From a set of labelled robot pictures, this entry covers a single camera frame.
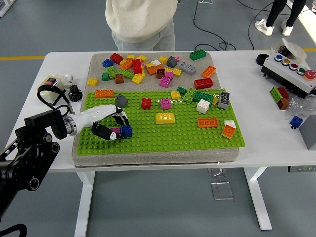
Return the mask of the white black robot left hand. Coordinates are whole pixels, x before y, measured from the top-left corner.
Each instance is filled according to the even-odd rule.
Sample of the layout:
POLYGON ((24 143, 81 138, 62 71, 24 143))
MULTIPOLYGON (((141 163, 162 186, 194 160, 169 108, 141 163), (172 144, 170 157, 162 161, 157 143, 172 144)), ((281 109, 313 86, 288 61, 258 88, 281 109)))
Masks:
POLYGON ((94 135, 105 140, 117 140, 125 138, 124 134, 113 132, 109 128, 101 125, 98 121, 107 117, 113 117, 117 124, 129 125, 126 113, 122 108, 116 105, 100 105, 83 111, 77 115, 71 115, 69 120, 71 124, 71 136, 81 132, 84 127, 91 127, 94 135))

